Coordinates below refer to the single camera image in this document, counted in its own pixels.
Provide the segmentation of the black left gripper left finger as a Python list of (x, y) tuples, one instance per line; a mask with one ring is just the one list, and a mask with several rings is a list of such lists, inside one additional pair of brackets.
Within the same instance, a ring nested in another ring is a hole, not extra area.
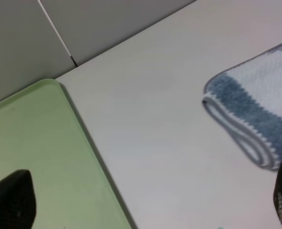
[(29, 170), (17, 170), (0, 181), (0, 229), (31, 229), (36, 212)]

